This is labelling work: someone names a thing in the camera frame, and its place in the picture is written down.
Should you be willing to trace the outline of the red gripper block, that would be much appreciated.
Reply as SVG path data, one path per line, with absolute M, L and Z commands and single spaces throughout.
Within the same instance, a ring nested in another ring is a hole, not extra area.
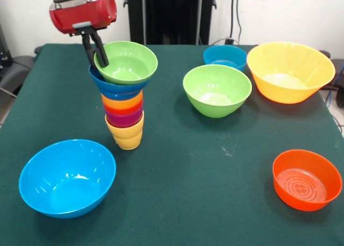
M 54 2 L 49 7 L 49 15 L 54 26 L 63 34 L 73 34 L 79 29 L 92 26 L 103 29 L 116 21 L 117 6 L 115 0 L 68 0 Z M 90 39 L 96 45 L 93 48 Z M 97 32 L 82 35 L 82 43 L 91 66 L 105 68 L 109 65 L 102 39 Z

